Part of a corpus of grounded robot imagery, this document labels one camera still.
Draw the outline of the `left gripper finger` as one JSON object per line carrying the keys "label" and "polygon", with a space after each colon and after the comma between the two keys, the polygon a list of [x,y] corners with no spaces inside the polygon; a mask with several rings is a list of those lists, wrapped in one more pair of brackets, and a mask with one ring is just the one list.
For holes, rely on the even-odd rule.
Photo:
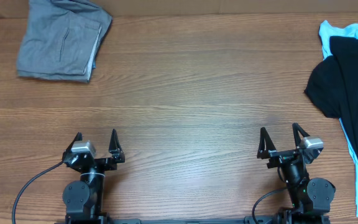
{"label": "left gripper finger", "polygon": [[81,141],[83,139],[82,137],[82,133],[81,132],[77,132],[76,136],[74,137],[74,139],[72,140],[72,142],[69,144],[69,146],[66,149],[66,152],[70,152],[74,143],[77,141]]}
{"label": "left gripper finger", "polygon": [[110,138],[110,142],[109,142],[108,151],[111,154],[119,154],[119,153],[123,152],[122,147],[121,147],[121,145],[119,143],[119,140],[118,140],[117,131],[115,129],[113,129],[112,133],[111,133],[111,138]]}

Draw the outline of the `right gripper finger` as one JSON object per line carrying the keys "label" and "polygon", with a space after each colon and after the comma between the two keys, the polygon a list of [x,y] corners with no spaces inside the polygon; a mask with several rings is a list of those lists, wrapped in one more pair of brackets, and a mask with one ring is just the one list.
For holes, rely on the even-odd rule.
{"label": "right gripper finger", "polygon": [[259,141],[258,153],[273,152],[273,151],[276,151],[276,148],[266,128],[262,127],[260,129],[260,141]]}
{"label": "right gripper finger", "polygon": [[309,137],[310,135],[298,124],[293,123],[292,124],[292,130],[293,130],[293,137],[295,140],[295,146],[299,147],[301,143],[301,136],[302,137]]}

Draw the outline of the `black polo shirt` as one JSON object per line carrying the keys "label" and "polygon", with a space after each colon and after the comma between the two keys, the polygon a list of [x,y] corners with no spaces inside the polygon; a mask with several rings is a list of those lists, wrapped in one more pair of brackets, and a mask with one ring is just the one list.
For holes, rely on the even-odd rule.
{"label": "black polo shirt", "polygon": [[358,39],[333,36],[331,56],[312,71],[305,94],[328,118],[340,118],[358,159]]}

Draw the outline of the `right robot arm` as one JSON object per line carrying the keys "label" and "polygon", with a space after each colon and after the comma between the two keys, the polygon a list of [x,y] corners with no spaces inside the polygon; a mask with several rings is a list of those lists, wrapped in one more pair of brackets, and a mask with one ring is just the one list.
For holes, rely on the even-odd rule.
{"label": "right robot arm", "polygon": [[[323,224],[329,223],[331,202],[335,186],[323,178],[310,178],[306,169],[321,154],[324,143],[319,137],[310,136],[298,123],[292,124],[295,148],[278,151],[265,127],[260,129],[258,159],[267,159],[269,169],[276,168],[283,188],[273,190],[259,198],[252,207],[254,223],[273,224]],[[289,193],[292,207],[279,208],[269,218],[258,218],[255,210],[265,198],[283,192]]]}

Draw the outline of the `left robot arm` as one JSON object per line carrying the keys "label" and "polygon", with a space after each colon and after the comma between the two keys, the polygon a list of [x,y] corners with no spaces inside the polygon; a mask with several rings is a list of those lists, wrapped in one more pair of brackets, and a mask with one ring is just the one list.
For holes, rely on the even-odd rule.
{"label": "left robot arm", "polygon": [[102,211],[105,172],[117,169],[125,162],[117,131],[112,130],[108,151],[110,157],[97,158],[91,141],[84,141],[81,133],[63,153],[62,162],[80,173],[80,180],[69,183],[62,193],[66,206],[65,223],[112,223]]}

